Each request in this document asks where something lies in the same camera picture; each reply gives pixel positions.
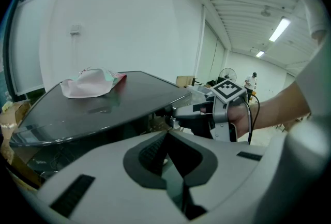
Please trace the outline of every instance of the white wall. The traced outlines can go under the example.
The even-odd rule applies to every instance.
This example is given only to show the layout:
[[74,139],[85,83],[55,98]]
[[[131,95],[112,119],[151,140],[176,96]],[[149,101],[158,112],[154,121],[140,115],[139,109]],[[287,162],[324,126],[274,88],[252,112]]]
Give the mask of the white wall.
[[[53,0],[40,42],[46,90],[80,70],[143,70],[175,82],[192,75],[201,4],[195,0]],[[81,25],[71,37],[70,27]]]
[[230,52],[225,67],[232,68],[236,72],[236,83],[239,85],[243,85],[248,75],[256,72],[258,77],[255,91],[259,101],[266,101],[283,90],[287,72],[269,62]]
[[13,17],[10,32],[11,74],[18,95],[43,88],[39,38],[47,4],[48,0],[21,4]]
[[201,56],[198,66],[197,81],[207,83],[216,80],[221,72],[224,48],[217,40],[212,29],[205,24]]
[[285,82],[284,82],[283,89],[289,87],[292,84],[292,82],[294,82],[294,80],[295,80],[295,77],[294,76],[286,73],[286,77],[285,77]]

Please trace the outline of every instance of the cardboard box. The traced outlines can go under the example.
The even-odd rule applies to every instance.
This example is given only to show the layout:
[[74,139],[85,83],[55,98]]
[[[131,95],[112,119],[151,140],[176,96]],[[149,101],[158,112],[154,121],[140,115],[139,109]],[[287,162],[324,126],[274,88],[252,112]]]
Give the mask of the cardboard box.
[[11,135],[30,107],[30,103],[27,101],[14,102],[6,112],[0,114],[0,126],[4,137],[0,152],[9,164],[12,163],[14,156],[14,151],[9,146]]
[[17,170],[21,175],[29,179],[31,182],[40,186],[41,182],[38,175],[32,169],[30,169],[26,165],[26,161],[23,161],[18,155],[16,155],[9,146],[12,133],[14,132],[19,122],[26,115],[30,107],[31,105],[27,101],[15,102],[6,112],[2,112],[0,114],[0,126],[4,136],[4,141],[1,145],[0,152],[15,170]]
[[176,85],[178,87],[186,87],[187,85],[191,85],[193,78],[195,78],[195,76],[178,76],[176,79]]

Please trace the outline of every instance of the black tabletop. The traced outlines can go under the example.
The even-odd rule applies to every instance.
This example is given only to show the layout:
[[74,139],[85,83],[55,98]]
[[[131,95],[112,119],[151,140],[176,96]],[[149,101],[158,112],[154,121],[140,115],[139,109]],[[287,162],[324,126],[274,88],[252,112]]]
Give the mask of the black tabletop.
[[151,114],[188,96],[185,88],[141,71],[127,72],[109,93],[69,99],[60,85],[48,91],[14,131],[11,146],[72,141]]

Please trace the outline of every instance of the person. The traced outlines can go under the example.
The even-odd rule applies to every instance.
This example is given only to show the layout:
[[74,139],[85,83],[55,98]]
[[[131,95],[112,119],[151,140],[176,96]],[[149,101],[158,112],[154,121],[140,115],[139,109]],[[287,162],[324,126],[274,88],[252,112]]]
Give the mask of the person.
[[[254,120],[257,116],[254,129],[282,124],[311,112],[317,115],[330,114],[331,102],[325,100],[328,98],[328,91],[331,87],[331,79],[327,73],[331,68],[327,60],[331,56],[329,15],[321,0],[301,1],[305,5],[310,37],[317,42],[319,52],[315,52],[314,58],[289,87],[275,97],[260,103],[258,116],[258,104],[255,103],[250,107],[252,119]],[[329,0],[324,0],[324,2],[328,3],[330,7]],[[319,95],[315,89],[311,89],[312,84],[321,87]],[[248,132],[249,123],[245,105],[229,108],[228,119],[236,126],[238,137]]]
[[250,96],[253,92],[253,87],[256,89],[257,87],[257,73],[253,72],[253,75],[247,76],[245,80],[245,88],[247,90],[247,102],[249,102]]

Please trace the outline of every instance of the hand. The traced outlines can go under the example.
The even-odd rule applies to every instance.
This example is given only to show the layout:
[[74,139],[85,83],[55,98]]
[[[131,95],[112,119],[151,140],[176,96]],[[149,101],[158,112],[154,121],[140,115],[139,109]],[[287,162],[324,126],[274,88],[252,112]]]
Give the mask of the hand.
[[240,138],[249,131],[249,119],[245,106],[231,107],[228,109],[229,122],[237,128],[237,136]]

